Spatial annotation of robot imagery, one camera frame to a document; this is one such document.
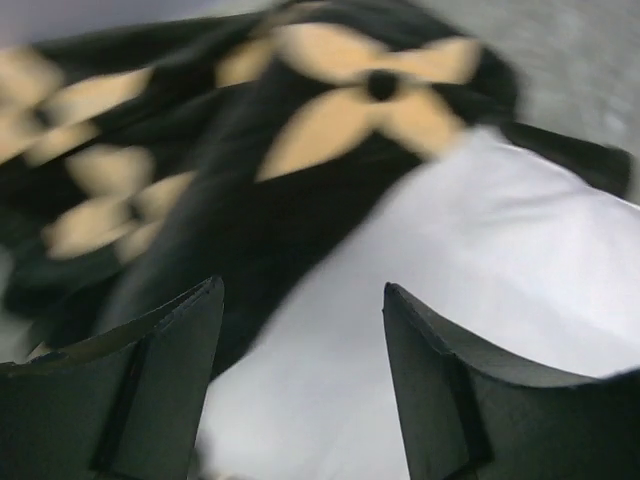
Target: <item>white garment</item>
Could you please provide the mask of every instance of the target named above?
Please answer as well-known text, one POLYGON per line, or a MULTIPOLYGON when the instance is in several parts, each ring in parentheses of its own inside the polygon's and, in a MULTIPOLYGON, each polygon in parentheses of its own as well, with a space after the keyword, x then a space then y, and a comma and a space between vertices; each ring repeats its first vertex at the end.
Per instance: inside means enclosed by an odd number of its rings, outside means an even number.
POLYGON ((486 128, 400 181, 210 387, 205 466, 257 480, 409 478, 382 321, 396 282, 518 355, 640 364, 640 211, 486 128))

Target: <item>beige flower motif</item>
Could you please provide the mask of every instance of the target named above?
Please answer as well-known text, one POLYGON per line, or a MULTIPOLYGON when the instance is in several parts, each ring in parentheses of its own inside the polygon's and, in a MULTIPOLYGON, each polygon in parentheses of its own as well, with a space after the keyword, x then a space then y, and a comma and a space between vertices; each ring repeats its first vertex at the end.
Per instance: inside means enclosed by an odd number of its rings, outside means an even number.
POLYGON ((34 50, 0 50, 0 164, 22 153, 37 167, 91 140, 99 131, 89 119, 138 96, 150 76, 145 68, 64 87, 60 69, 34 50), (52 127, 36 121, 31 111, 36 106, 52 127))
POLYGON ((153 159, 139 147, 96 145, 67 158, 67 169, 91 198, 46 228, 48 254, 56 259, 73 258, 111 243, 122 263, 136 258, 193 177, 187 172, 150 184, 153 159), (132 204, 142 221, 133 218, 132 204))
POLYGON ((425 160, 448 149, 464 129, 430 83, 463 84, 480 47, 452 37, 391 52, 341 25, 306 23, 278 29, 282 58, 296 71, 338 88, 305 104, 275 139, 258 180, 332 160, 373 130, 425 160))
POLYGON ((253 40, 239 45, 218 62, 215 68, 216 85, 228 87, 257 79, 273 56, 275 43, 272 29, 293 22, 324 3, 298 3, 267 18, 256 28, 253 40))

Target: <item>black patterned fabric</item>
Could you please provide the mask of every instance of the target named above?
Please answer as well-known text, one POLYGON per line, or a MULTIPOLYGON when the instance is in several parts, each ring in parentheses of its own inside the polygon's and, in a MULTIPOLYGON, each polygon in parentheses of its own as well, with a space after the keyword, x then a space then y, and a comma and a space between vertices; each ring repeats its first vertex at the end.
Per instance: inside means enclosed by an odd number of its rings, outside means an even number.
MULTIPOLYGON (((396 180, 470 125, 509 124, 518 82, 410 2, 289 1, 2 51, 0 95, 5 307, 60 347, 217 274, 217 375, 396 180)), ((549 141, 625 191, 625 154, 597 147, 612 161, 594 166, 591 144, 549 141)))

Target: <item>gray background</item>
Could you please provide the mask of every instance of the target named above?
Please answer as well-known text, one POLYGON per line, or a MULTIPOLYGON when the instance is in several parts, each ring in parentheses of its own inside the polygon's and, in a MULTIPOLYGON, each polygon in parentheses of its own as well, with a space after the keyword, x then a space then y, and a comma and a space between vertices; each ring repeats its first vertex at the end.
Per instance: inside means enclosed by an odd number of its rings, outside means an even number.
MULTIPOLYGON (((267 0, 1 0, 0 45, 120 24, 230 14, 267 0)), ((640 158, 638 0, 429 0, 523 73, 526 120, 640 158)), ((640 185, 640 174, 634 174, 640 185)), ((632 200, 640 201, 640 188, 632 200)), ((0 282, 8 266, 0 255, 0 282)), ((19 358, 23 322, 0 315, 0 361, 19 358)))

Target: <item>white fabric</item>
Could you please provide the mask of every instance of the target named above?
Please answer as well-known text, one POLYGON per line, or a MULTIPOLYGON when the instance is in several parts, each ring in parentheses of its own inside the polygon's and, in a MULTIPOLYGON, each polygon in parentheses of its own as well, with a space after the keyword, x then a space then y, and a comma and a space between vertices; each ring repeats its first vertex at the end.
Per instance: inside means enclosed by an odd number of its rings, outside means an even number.
POLYGON ((496 132, 393 189, 210 387, 205 465, 407 480, 382 322, 397 282, 489 341, 591 376, 640 364, 640 212, 496 132))

